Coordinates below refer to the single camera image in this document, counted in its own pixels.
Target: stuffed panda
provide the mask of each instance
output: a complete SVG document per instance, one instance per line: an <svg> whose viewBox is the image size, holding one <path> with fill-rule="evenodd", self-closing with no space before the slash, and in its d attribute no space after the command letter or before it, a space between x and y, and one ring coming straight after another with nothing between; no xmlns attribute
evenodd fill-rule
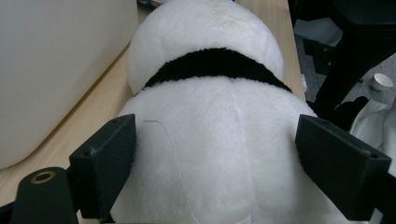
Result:
<svg viewBox="0 0 396 224"><path fill-rule="evenodd" d="M171 0L131 42L120 112L136 153L119 223L349 223L304 173L294 138L313 111L281 80L269 29L231 0Z"/></svg>

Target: wooden table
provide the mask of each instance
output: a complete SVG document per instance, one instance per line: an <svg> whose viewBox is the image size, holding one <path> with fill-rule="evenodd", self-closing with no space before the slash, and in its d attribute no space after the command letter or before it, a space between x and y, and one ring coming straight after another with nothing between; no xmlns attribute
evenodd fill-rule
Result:
<svg viewBox="0 0 396 224"><path fill-rule="evenodd" d="M288 1L239 0L236 2L260 17L274 34L285 61L284 82L304 99ZM150 11L151 9L139 7L139 21L143 21ZM133 96L126 79L127 48L28 158L0 170L0 206L15 200L19 182L33 171L50 166L67 168L68 156L108 120L118 115L126 101Z"/></svg>

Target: white paper cup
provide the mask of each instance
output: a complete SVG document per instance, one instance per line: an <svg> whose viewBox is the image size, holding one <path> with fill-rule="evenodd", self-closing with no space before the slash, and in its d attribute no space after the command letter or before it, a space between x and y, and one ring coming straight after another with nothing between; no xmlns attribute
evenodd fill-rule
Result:
<svg viewBox="0 0 396 224"><path fill-rule="evenodd" d="M381 73L375 73L372 81L371 88L375 91L385 91L393 87L392 80Z"/></svg>

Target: white plush fabric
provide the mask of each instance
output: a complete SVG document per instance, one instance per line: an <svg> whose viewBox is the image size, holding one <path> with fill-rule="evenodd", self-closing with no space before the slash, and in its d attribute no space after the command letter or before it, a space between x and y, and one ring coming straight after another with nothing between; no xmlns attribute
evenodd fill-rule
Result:
<svg viewBox="0 0 396 224"><path fill-rule="evenodd" d="M370 100L353 121L349 131L394 161L389 173L396 175L396 99L392 105Z"/></svg>
<svg viewBox="0 0 396 224"><path fill-rule="evenodd" d="M347 223L299 163L298 118L313 112L294 94L194 78L140 92L130 113L138 149L117 222Z"/></svg>
<svg viewBox="0 0 396 224"><path fill-rule="evenodd" d="M132 41L132 89L169 60L221 47L282 78L277 43L247 10L231 0L173 0ZM196 77L142 90L120 116L131 113L137 149L112 208L116 222L349 223L299 163L298 118L314 113L296 95L242 78Z"/></svg>
<svg viewBox="0 0 396 224"><path fill-rule="evenodd" d="M268 28L231 0L171 0L137 29L129 51L129 83L137 93L163 66L199 49L236 50L282 80L283 59Z"/></svg>

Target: white fur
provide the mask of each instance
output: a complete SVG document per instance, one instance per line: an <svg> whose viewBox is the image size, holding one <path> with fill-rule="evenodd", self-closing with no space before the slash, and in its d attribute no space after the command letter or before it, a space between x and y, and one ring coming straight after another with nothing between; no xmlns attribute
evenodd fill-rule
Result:
<svg viewBox="0 0 396 224"><path fill-rule="evenodd" d="M129 83L137 93L163 66L199 49L236 50L282 80L283 59L268 28L231 0L171 0L137 29L129 51Z"/></svg>
<svg viewBox="0 0 396 224"><path fill-rule="evenodd" d="M299 163L298 118L313 112L297 96L193 78L142 91L120 114L130 113L138 149L113 207L117 222L195 223L192 212L198 223L347 223Z"/></svg>
<svg viewBox="0 0 396 224"><path fill-rule="evenodd" d="M231 0L172 0L132 41L134 92L166 62L227 48L282 78L279 47L259 19ZM121 223L349 223L305 174L294 137L305 102L275 86L202 77L144 89L137 150L112 216Z"/></svg>

